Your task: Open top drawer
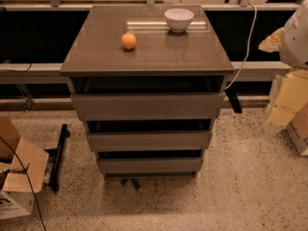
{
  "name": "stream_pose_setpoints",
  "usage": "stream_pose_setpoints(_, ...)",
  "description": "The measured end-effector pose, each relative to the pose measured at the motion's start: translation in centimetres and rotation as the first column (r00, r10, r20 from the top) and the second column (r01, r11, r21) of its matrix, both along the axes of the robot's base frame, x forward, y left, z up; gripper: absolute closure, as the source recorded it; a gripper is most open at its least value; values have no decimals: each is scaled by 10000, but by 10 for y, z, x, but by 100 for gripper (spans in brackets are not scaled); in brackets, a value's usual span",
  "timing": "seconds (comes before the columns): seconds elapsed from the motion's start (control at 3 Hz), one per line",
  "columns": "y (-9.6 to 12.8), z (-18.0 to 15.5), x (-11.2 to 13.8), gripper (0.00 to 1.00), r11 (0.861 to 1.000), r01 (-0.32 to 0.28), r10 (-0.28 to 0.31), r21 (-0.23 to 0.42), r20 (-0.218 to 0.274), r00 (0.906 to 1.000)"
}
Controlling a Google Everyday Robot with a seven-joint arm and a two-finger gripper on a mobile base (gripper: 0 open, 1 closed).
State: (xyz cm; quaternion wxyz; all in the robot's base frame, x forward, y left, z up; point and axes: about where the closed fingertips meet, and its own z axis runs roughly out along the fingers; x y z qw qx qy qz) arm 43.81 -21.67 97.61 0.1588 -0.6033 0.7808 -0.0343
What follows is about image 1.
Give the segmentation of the yellow foam padded gripper finger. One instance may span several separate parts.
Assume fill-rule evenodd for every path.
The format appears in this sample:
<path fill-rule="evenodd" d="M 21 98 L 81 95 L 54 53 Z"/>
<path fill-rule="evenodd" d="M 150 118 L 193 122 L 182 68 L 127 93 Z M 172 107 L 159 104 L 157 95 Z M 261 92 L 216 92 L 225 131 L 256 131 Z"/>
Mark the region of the yellow foam padded gripper finger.
<path fill-rule="evenodd" d="M 276 75 L 269 92 L 263 128 L 275 134 L 284 130 L 308 102 L 308 71 L 296 69 Z"/>

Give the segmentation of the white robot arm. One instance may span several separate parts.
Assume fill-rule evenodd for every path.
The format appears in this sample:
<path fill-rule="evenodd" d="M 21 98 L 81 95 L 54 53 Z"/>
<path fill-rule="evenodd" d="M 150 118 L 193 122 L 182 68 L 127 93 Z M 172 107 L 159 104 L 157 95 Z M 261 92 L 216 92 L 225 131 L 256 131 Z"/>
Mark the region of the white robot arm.
<path fill-rule="evenodd" d="M 284 130 L 308 103 L 308 0 L 301 3 L 286 24 L 259 44 L 268 53 L 278 52 L 280 61 L 292 68 L 272 82 L 263 127 L 267 132 Z"/>

